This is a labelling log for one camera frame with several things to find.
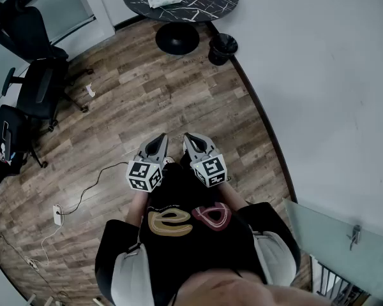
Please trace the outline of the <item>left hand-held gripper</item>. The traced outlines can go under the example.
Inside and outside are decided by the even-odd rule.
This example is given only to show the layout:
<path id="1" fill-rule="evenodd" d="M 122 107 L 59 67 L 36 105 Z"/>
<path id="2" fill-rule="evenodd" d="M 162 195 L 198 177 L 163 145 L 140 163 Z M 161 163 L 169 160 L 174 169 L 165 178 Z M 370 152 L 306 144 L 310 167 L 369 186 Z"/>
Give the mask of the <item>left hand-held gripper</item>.
<path id="1" fill-rule="evenodd" d="M 126 179 L 132 189 L 151 193 L 160 186 L 168 144 L 167 134 L 161 133 L 140 145 L 139 151 L 133 161 L 128 163 L 126 170 Z"/>

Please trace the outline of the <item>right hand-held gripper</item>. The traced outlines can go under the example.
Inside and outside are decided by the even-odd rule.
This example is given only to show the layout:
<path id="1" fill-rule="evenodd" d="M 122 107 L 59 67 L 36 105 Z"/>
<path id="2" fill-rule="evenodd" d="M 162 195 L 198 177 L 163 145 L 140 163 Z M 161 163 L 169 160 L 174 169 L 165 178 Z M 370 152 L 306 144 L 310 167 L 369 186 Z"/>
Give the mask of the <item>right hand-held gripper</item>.
<path id="1" fill-rule="evenodd" d="M 222 154 L 203 157 L 200 154 L 218 153 L 216 145 L 208 136 L 198 133 L 185 133 L 183 136 L 186 150 L 191 159 L 195 176 L 206 186 L 214 187 L 227 181 L 227 167 Z"/>

